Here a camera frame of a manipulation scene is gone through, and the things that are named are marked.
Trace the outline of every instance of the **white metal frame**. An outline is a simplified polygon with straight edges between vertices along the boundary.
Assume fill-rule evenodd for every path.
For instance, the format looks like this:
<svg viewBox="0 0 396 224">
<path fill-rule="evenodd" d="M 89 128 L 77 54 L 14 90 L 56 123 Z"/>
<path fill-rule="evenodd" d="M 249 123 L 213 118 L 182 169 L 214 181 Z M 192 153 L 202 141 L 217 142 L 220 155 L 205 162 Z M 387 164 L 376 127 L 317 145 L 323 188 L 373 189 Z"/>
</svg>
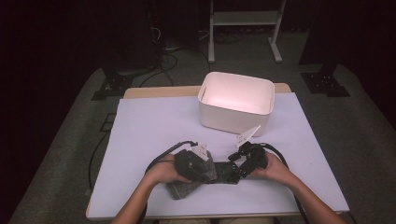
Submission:
<svg viewBox="0 0 396 224">
<path fill-rule="evenodd" d="M 280 23 L 282 22 L 286 0 L 282 0 L 278 11 L 235 11 L 235 12 L 215 12 L 213 0 L 210 1 L 210 25 L 209 25 L 209 44 L 208 60 L 210 63 L 215 61 L 215 44 L 213 42 L 213 27 L 218 25 L 274 25 L 275 30 L 272 37 L 268 38 L 271 50 L 277 63 L 282 62 L 279 50 L 277 49 L 276 39 L 279 33 Z"/>
</svg>

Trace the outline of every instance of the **white bin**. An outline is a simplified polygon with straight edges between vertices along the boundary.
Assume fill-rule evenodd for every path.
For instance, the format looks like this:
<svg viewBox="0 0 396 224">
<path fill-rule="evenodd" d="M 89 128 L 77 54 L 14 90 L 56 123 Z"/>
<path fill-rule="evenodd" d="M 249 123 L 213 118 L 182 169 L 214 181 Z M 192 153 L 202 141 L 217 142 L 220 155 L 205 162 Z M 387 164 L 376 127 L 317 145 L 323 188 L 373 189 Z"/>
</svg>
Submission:
<svg viewBox="0 0 396 224">
<path fill-rule="evenodd" d="M 264 133 L 274 108 L 275 85 L 257 77 L 212 72 L 198 93 L 201 122 L 208 128 L 243 133 L 260 124 Z"/>
</svg>

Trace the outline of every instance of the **white tabletop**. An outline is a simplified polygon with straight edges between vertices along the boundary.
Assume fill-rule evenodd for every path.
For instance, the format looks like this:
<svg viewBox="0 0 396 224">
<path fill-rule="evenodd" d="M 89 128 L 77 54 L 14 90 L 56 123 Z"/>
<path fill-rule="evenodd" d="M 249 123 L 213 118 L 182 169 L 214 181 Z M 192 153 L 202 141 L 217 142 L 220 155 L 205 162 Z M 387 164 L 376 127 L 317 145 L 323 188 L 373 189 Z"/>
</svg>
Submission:
<svg viewBox="0 0 396 224">
<path fill-rule="evenodd" d="M 120 100 L 87 217 L 114 217 L 149 163 L 176 143 L 207 144 L 214 161 L 227 161 L 227 157 L 237 151 L 235 139 L 234 133 L 208 129 L 200 123 L 196 96 Z M 253 137 L 250 142 L 276 147 L 290 169 L 330 208 L 336 212 L 349 210 L 294 93 L 276 93 L 275 107 L 264 135 Z M 248 177 L 237 185 L 203 185 L 178 201 L 171 198 L 165 185 L 158 185 L 148 200 L 147 217 L 290 213 L 298 213 L 298 208 L 287 188 L 270 180 Z"/>
</svg>

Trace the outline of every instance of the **person's left hand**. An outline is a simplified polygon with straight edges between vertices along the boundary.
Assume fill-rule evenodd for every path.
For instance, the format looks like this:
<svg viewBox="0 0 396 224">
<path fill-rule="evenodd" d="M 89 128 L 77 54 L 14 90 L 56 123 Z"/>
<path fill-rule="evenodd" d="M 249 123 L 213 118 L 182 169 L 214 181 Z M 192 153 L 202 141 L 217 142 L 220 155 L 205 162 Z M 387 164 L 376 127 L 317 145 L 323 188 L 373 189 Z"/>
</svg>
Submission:
<svg viewBox="0 0 396 224">
<path fill-rule="evenodd" d="M 151 167 L 144 178 L 148 178 L 153 184 L 171 183 L 175 180 L 190 183 L 189 179 L 177 173 L 174 163 L 175 156 L 168 154 Z"/>
</svg>

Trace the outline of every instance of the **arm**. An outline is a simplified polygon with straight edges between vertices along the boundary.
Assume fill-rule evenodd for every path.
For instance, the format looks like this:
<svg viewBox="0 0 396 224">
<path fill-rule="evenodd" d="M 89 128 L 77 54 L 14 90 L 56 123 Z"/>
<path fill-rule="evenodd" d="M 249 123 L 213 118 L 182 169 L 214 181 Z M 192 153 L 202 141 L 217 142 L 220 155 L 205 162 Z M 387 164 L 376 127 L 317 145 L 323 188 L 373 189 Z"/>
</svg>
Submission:
<svg viewBox="0 0 396 224">
<path fill-rule="evenodd" d="M 272 179 L 288 187 L 300 201 L 305 212 L 311 217 L 314 223 L 345 223 L 302 180 L 283 165 L 275 155 L 267 152 L 266 157 L 268 159 L 267 168 L 258 168 L 252 175 Z"/>
<path fill-rule="evenodd" d="M 159 183 L 170 183 L 175 180 L 190 182 L 177 173 L 174 160 L 173 155 L 167 155 L 163 161 L 149 169 L 111 223 L 136 223 L 148 202 L 150 193 Z"/>
</svg>

